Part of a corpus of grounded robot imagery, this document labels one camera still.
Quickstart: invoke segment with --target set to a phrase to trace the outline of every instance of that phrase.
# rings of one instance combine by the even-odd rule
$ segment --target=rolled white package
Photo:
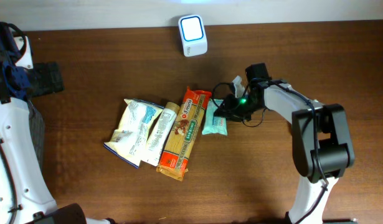
[[[125,99],[128,106],[122,115],[118,128],[104,147],[119,158],[138,168],[148,138],[149,129],[163,110],[143,100]]]
[[[141,160],[153,166],[158,166],[165,140],[172,128],[180,106],[175,103],[167,103],[162,111],[153,132],[150,134],[146,148],[141,153]]]

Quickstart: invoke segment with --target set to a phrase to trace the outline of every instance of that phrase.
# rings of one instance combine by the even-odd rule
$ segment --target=white wall
[[[383,19],[383,0],[0,0],[0,21],[23,30]]]

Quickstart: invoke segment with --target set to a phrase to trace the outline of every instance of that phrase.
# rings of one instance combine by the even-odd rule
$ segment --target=teal package
[[[220,105],[223,100],[216,100],[215,103]],[[206,109],[205,124],[202,134],[223,134],[227,136],[227,125],[226,119],[223,117],[214,116],[217,106],[214,104],[212,99],[208,102]]]

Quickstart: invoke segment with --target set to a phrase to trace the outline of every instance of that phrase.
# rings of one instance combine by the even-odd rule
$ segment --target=wooden table
[[[180,103],[252,63],[348,115],[356,162],[335,186],[325,219],[383,223],[383,21],[207,26],[208,52],[185,58],[177,27],[29,32],[35,62],[59,63],[65,91],[34,100],[46,122],[44,178],[58,205],[126,223],[243,223],[281,218],[298,173],[287,122],[228,122],[197,137],[183,182],[108,152],[124,98]],[[256,113],[254,119],[260,119]]]

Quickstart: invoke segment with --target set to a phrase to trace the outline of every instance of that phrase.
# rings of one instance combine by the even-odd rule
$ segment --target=beige cap
[[[175,103],[172,103],[172,102],[168,102],[166,103],[166,106],[165,108],[169,109],[169,110],[173,110],[176,114],[177,112],[179,112],[180,110],[180,106],[175,104]]]

